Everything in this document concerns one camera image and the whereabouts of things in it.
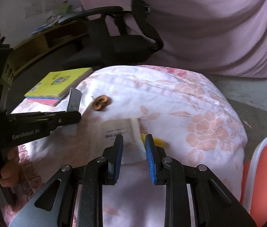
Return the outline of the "person left hand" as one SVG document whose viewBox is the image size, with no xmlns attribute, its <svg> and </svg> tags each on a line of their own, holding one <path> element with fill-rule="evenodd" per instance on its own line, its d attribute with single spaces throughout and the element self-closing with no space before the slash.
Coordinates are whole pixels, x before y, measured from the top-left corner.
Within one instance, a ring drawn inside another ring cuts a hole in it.
<svg viewBox="0 0 267 227">
<path fill-rule="evenodd" d="M 7 162 L 1 169 L 0 184 L 2 187 L 15 187 L 19 183 L 19 161 L 18 147 L 11 148 L 7 153 Z"/>
</svg>

